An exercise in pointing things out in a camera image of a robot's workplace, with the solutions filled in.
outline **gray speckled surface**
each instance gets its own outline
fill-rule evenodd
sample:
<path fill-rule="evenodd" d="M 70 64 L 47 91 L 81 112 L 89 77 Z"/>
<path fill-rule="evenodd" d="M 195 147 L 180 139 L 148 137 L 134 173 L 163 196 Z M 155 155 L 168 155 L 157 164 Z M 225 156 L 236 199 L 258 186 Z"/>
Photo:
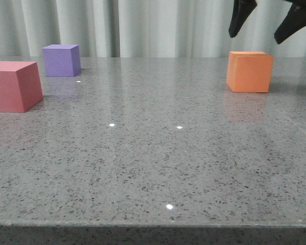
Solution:
<path fill-rule="evenodd" d="M 0 113 L 0 225 L 306 227 L 306 59 L 268 94 L 232 93 L 227 58 L 32 60 L 44 100 Z"/>

